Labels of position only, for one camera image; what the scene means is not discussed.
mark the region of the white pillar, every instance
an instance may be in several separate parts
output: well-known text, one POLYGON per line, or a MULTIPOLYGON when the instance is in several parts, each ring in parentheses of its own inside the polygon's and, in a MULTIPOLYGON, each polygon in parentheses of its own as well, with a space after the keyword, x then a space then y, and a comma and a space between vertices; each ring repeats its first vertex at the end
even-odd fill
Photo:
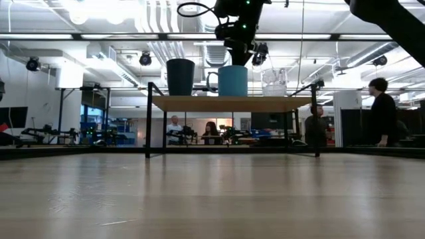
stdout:
POLYGON ((359 91, 341 91, 333 95, 333 109, 335 111, 335 146, 343 146, 343 132, 341 110, 361 109, 362 98, 359 91))
MULTIPOLYGON (((74 63, 65 64, 62 68, 56 70, 57 88, 79 88, 82 86, 84 69, 74 63)), ((64 99, 62 109, 62 131, 68 131, 70 128, 80 129, 80 90, 75 90, 64 99)))

